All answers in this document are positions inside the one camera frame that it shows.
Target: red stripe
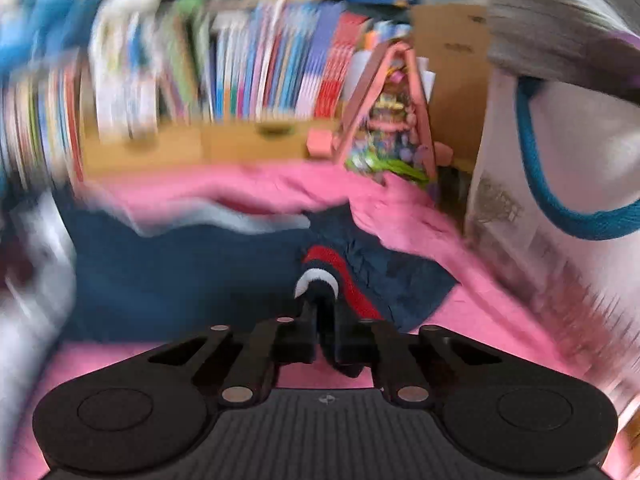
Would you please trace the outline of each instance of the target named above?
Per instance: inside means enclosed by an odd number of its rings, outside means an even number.
[[[364,319],[383,319],[369,299],[353,283],[351,274],[347,268],[347,263],[342,259],[340,254],[328,247],[314,245],[306,254],[304,263],[309,263],[312,260],[321,260],[322,262],[328,263],[340,273],[342,282],[344,283],[344,299],[347,300],[349,306],[360,317]]]

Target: pink bedsheet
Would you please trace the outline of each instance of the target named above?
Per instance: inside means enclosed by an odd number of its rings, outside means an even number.
[[[192,197],[210,198],[244,211],[299,212],[321,210],[349,200],[356,224],[377,235],[386,247],[438,261],[459,282],[429,318],[505,352],[555,370],[579,375],[558,353],[555,343],[520,304],[491,279],[466,249],[455,227],[435,211],[428,197],[405,181],[389,176],[386,186],[325,163],[263,167],[201,168],[178,174],[155,174],[110,180],[87,190],[111,205],[124,207],[137,219],[158,218],[184,206]],[[71,378],[120,361],[149,346],[68,344],[54,357],[34,397]],[[371,386],[370,374],[350,380],[324,361],[289,365],[280,386],[353,388]],[[626,441],[619,436],[605,470],[615,479],[628,471]],[[25,424],[14,455],[10,480],[36,480],[47,471],[31,431]]]

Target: blue strap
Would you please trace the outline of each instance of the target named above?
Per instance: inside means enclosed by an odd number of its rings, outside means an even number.
[[[613,211],[585,214],[567,209],[549,189],[542,173],[529,110],[529,100],[541,83],[539,79],[523,76],[518,79],[515,96],[522,165],[538,207],[558,229],[581,240],[611,240],[637,231],[640,228],[640,200]]]

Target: ribbed black surface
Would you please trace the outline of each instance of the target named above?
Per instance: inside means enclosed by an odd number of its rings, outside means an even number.
[[[47,480],[78,480],[57,471]],[[449,443],[431,415],[377,390],[273,390],[256,408],[226,412],[201,446],[140,480],[506,480]],[[603,480],[599,469],[564,476]]]

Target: white bag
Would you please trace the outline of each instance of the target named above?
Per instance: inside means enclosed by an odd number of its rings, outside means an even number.
[[[530,83],[492,74],[466,233],[622,427],[640,399],[640,107]]]

